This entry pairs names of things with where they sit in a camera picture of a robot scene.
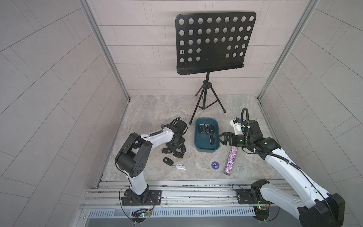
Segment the black car key cluster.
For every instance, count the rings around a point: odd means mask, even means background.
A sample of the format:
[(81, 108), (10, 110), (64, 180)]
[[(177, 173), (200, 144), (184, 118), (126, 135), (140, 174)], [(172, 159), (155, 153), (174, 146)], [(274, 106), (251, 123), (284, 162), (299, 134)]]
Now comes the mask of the black car key cluster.
[(186, 147), (185, 147), (185, 145), (184, 145), (184, 144), (181, 146), (181, 152), (182, 152), (182, 153), (185, 153), (185, 152), (186, 152)]

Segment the black chrome car key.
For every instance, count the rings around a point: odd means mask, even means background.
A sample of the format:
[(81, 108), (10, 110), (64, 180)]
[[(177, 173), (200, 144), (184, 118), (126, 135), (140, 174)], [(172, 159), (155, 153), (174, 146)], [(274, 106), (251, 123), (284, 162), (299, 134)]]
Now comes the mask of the black chrome car key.
[(211, 134), (215, 133), (215, 128), (214, 128), (214, 126), (212, 126), (212, 125), (211, 125), (211, 126), (209, 127), (209, 129), (210, 129), (210, 133), (211, 133)]

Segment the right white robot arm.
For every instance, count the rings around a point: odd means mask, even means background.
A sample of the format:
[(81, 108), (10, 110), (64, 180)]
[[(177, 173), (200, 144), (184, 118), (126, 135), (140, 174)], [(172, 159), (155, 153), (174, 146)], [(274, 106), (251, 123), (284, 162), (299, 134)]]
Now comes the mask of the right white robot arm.
[(243, 108), (240, 118), (232, 120), (234, 132), (224, 132), (218, 139), (223, 145), (241, 148), (246, 154), (258, 155), (273, 166), (295, 190), (293, 196), (260, 179), (249, 190), (240, 188), (237, 195), (254, 203), (273, 203), (299, 220), (303, 227), (341, 227), (344, 224), (345, 201), (312, 180), (273, 138), (265, 138), (258, 122), (249, 118)]

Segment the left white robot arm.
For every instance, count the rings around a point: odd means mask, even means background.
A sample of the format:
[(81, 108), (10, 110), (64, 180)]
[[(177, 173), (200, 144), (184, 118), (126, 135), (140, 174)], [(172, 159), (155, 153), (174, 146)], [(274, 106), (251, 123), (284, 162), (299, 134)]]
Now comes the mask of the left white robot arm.
[(115, 166), (123, 172), (130, 183), (130, 198), (134, 203), (144, 204), (148, 201), (149, 185), (146, 183), (143, 170), (146, 167), (151, 151), (165, 144), (164, 154), (173, 154), (182, 159), (186, 152), (183, 135), (187, 132), (187, 124), (180, 117), (161, 129), (149, 134), (132, 133), (115, 157)]

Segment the teal plastic storage box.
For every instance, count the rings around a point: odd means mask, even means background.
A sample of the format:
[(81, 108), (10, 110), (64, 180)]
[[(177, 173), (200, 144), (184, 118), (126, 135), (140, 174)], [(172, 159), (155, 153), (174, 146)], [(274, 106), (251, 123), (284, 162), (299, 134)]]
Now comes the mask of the teal plastic storage box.
[[(215, 128), (215, 133), (213, 134), (206, 134), (205, 126), (204, 126), (204, 132), (199, 133), (198, 132), (198, 125), (205, 125), (207, 124), (209, 127), (212, 125)], [(209, 136), (213, 135), (215, 137), (215, 145), (210, 144)], [(219, 125), (218, 122), (213, 118), (199, 118), (195, 122), (195, 136), (194, 136), (194, 144), (196, 149), (199, 152), (207, 152), (207, 153), (213, 153), (220, 147), (220, 141), (218, 140), (219, 136)]]

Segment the black car key front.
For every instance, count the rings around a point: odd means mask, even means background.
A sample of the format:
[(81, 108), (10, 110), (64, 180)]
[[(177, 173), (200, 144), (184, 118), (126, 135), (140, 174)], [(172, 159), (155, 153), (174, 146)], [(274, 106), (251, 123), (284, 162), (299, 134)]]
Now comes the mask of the black car key front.
[(173, 160), (171, 160), (170, 158), (168, 158), (168, 157), (164, 157), (163, 158), (163, 162), (165, 163), (165, 164), (167, 164), (168, 166), (173, 166), (173, 164), (174, 164), (174, 161)]

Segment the white remote key fob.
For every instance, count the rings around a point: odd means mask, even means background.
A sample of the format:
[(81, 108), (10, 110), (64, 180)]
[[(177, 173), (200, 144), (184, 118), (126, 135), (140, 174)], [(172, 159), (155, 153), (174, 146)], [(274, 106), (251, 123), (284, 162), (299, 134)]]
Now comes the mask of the white remote key fob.
[(186, 166), (184, 164), (172, 165), (172, 168), (176, 168), (176, 169), (179, 169), (179, 170), (186, 170)]

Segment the purple glitter tube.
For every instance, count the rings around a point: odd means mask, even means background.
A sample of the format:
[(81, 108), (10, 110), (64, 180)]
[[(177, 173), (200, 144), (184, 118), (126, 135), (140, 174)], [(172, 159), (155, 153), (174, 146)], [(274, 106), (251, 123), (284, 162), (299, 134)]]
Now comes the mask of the purple glitter tube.
[(226, 163), (226, 166), (225, 166), (225, 169), (224, 169), (224, 174), (227, 175), (227, 176), (229, 176), (231, 174), (231, 172), (232, 172), (237, 152), (238, 152), (238, 147), (235, 147), (235, 146), (231, 147), (230, 152), (229, 152), (229, 156), (228, 156), (228, 159), (227, 159), (227, 163)]

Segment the round purple lid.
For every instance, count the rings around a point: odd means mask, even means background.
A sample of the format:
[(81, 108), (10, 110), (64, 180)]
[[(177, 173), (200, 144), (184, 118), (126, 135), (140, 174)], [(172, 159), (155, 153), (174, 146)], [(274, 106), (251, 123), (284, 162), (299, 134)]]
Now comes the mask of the round purple lid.
[(220, 168), (220, 164), (219, 164), (218, 162), (216, 162), (216, 161), (213, 161), (213, 162), (211, 163), (211, 167), (212, 167), (214, 170), (217, 170), (217, 169), (219, 169), (219, 168)]

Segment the left circuit board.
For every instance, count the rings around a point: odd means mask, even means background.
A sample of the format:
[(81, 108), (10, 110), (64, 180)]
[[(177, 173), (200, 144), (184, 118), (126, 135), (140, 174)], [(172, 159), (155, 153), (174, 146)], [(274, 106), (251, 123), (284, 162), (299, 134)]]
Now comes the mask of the left circuit board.
[(151, 216), (153, 209), (139, 209), (132, 213), (131, 220), (134, 223), (142, 223)]

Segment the circuit board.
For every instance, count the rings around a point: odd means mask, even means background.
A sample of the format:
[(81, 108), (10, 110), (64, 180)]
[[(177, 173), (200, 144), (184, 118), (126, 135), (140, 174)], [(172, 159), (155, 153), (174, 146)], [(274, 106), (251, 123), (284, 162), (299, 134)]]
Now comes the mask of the circuit board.
[(139, 209), (132, 213), (131, 220), (134, 223), (142, 223), (151, 216), (153, 209)]
[(269, 208), (268, 206), (254, 206), (254, 213), (255, 213), (255, 216), (254, 218), (257, 220), (257, 221), (262, 221), (262, 222), (267, 222), (268, 219), (269, 219), (269, 216), (270, 216), (270, 211), (269, 211)]

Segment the right circuit board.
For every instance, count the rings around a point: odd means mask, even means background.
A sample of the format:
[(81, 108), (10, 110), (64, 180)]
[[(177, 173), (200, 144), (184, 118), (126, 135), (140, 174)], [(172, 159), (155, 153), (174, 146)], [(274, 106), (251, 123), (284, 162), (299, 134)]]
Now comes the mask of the right circuit board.
[(269, 219), (269, 216), (270, 216), (270, 211), (269, 211), (269, 208), (268, 206), (254, 206), (254, 213), (255, 213), (255, 216), (254, 218), (257, 220), (257, 221), (262, 221), (262, 222), (267, 222), (268, 219)]

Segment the black perforated music stand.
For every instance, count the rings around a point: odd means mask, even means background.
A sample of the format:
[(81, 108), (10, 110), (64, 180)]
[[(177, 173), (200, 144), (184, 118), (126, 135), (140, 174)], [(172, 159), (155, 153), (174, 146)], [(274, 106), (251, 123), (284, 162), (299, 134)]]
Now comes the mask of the black perforated music stand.
[(211, 72), (244, 67), (244, 58), (257, 19), (254, 11), (179, 14), (175, 18), (176, 71), (205, 73), (196, 93), (196, 109), (205, 110)]

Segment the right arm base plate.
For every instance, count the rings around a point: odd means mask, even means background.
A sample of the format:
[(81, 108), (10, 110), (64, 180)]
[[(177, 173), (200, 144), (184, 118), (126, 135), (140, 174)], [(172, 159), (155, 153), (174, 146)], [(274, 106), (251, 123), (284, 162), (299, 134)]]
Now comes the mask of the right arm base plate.
[(259, 198), (252, 193), (251, 189), (242, 189), (237, 187), (233, 190), (236, 193), (238, 204), (269, 204), (269, 201)]

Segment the aluminium mounting rail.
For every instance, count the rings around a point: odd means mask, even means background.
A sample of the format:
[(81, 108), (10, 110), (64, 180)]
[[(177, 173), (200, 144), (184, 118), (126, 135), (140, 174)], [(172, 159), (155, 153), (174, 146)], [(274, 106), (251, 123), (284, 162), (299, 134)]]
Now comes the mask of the aluminium mounting rail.
[[(202, 206), (268, 206), (268, 204), (238, 204), (233, 189), (251, 189), (252, 180), (235, 183), (228, 180), (218, 181), (151, 181), (150, 190), (162, 190), (160, 205), (123, 206), (121, 197), (126, 190), (125, 182), (101, 182), (97, 189), (90, 189), (81, 202), (81, 208), (162, 208), (162, 207), (202, 207)], [(270, 197), (261, 195), (262, 189), (251, 189), (259, 198), (269, 203)]]

